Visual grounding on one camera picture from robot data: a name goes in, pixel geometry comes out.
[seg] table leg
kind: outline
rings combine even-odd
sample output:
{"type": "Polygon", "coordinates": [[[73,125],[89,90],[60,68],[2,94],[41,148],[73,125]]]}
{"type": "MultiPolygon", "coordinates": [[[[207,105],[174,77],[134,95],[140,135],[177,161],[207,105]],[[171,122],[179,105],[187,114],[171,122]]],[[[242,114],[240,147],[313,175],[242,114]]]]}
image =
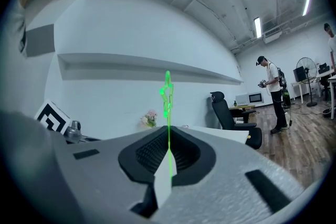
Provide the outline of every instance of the table leg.
{"type": "Polygon", "coordinates": [[[320,87],[320,80],[317,79],[317,90],[319,91],[319,97],[321,97],[321,87],[320,87]]]}
{"type": "Polygon", "coordinates": [[[303,104],[303,95],[302,95],[302,87],[301,87],[301,84],[299,84],[299,88],[300,88],[300,95],[301,95],[301,104],[303,104]]]}
{"type": "Polygon", "coordinates": [[[334,87],[331,81],[330,81],[330,92],[331,92],[331,119],[333,120],[335,114],[335,98],[334,98],[334,87]]]}
{"type": "Polygon", "coordinates": [[[294,93],[294,101],[295,101],[295,91],[294,91],[294,85],[292,84],[293,87],[293,93],[294,93]]]}

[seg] pink flower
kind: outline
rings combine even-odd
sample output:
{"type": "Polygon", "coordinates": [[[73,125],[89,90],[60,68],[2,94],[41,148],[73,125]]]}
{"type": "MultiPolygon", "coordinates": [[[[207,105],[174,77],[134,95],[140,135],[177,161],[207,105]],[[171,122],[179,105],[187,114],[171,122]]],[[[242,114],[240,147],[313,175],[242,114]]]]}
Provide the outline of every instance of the pink flower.
{"type": "Polygon", "coordinates": [[[149,117],[154,118],[155,115],[157,115],[157,113],[156,113],[154,110],[151,109],[150,111],[148,111],[147,115],[148,115],[149,117]]]}

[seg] gray device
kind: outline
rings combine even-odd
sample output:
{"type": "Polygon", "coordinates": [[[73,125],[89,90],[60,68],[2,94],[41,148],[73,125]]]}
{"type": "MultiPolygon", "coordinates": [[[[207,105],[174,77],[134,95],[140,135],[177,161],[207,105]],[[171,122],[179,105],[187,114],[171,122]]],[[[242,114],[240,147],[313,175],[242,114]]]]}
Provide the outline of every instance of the gray device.
{"type": "MultiPolygon", "coordinates": [[[[260,186],[245,175],[255,170],[283,193],[283,206],[303,192],[287,171],[244,144],[172,127],[177,175],[168,200],[157,209],[153,174],[167,148],[166,131],[156,127],[104,141],[67,144],[63,135],[33,119],[0,113],[0,146],[13,181],[31,205],[55,222],[273,223],[273,211],[260,186]]],[[[286,220],[290,205],[277,207],[281,220],[286,220]]]]}

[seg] white table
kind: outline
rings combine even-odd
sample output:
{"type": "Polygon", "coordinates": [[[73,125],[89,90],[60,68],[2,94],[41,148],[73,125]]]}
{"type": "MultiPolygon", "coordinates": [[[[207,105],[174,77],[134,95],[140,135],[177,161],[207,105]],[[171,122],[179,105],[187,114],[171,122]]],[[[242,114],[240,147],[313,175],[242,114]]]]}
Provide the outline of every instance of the white table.
{"type": "Polygon", "coordinates": [[[301,104],[303,104],[303,95],[302,95],[302,87],[301,87],[301,85],[302,85],[302,84],[307,85],[307,89],[308,89],[308,92],[309,92],[309,94],[310,94],[310,91],[309,91],[309,85],[303,83],[302,81],[294,82],[294,83],[291,83],[291,84],[292,84],[292,86],[293,86],[293,90],[294,90],[294,86],[299,86],[299,88],[300,88],[300,95],[301,95],[301,104]]]}
{"type": "Polygon", "coordinates": [[[330,92],[331,92],[331,119],[334,119],[335,114],[335,98],[334,98],[334,87],[333,84],[336,83],[336,75],[328,79],[330,83],[330,92]]]}
{"type": "Polygon", "coordinates": [[[317,74],[316,78],[320,79],[320,78],[323,78],[325,76],[329,76],[329,75],[331,75],[333,73],[335,73],[335,70],[331,69],[331,70],[329,70],[327,72],[324,72],[324,73],[321,73],[321,74],[317,74]]]}
{"type": "Polygon", "coordinates": [[[249,134],[248,131],[221,130],[221,129],[199,127],[199,126],[189,126],[189,128],[186,128],[186,130],[188,129],[200,131],[203,133],[219,136],[219,137],[226,138],[226,139],[230,139],[230,140],[242,143],[242,144],[246,143],[246,140],[249,134]]]}

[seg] white wall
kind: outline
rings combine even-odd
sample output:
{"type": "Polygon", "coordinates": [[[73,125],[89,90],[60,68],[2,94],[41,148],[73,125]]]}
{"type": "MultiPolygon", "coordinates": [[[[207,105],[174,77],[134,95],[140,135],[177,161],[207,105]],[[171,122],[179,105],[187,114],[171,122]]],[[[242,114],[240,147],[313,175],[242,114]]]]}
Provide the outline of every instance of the white wall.
{"type": "MultiPolygon", "coordinates": [[[[267,80],[266,68],[256,67],[259,56],[264,56],[274,62],[285,74],[290,97],[300,95],[298,87],[291,86],[295,82],[293,70],[296,69],[297,62],[302,57],[311,58],[315,63],[327,63],[331,65],[330,48],[328,46],[328,34],[324,31],[324,23],[329,23],[336,31],[335,21],[331,18],[321,21],[313,26],[303,28],[285,37],[280,37],[269,44],[254,45],[239,55],[237,60],[241,67],[241,75],[248,92],[260,91],[258,84],[260,80],[267,80]]],[[[308,93],[307,87],[302,86],[303,94],[308,93]]],[[[266,92],[264,94],[264,104],[271,104],[272,99],[266,92]]]]}
{"type": "MultiPolygon", "coordinates": [[[[64,81],[58,106],[73,120],[79,120],[84,135],[108,139],[138,132],[140,117],[149,109],[158,114],[158,126],[166,125],[158,81],[74,80],[64,81]]],[[[210,92],[222,91],[229,104],[241,86],[202,83],[174,83],[172,125],[219,128],[210,92]]]]}
{"type": "MultiPolygon", "coordinates": [[[[55,35],[62,35],[67,18],[78,15],[72,5],[55,25],[55,35]]],[[[85,0],[76,24],[71,24],[72,35],[55,38],[57,53],[111,53],[142,56],[174,61],[241,79],[237,61],[231,52],[196,21],[173,7],[155,0],[85,0]]],[[[56,58],[49,76],[60,76],[56,58]]],[[[149,109],[158,114],[158,125],[163,119],[163,100],[159,89],[162,81],[139,79],[74,79],[63,80],[53,90],[55,79],[49,79],[45,98],[50,98],[72,119],[82,123],[84,135],[112,138],[140,130],[138,123],[149,109]]],[[[213,113],[210,92],[222,91],[229,105],[235,95],[245,92],[241,85],[213,83],[174,83],[172,124],[219,127],[213,113]]]]}
{"type": "Polygon", "coordinates": [[[58,53],[105,53],[172,61],[240,79],[236,59],[202,25],[156,0],[86,0],[58,53]]]}

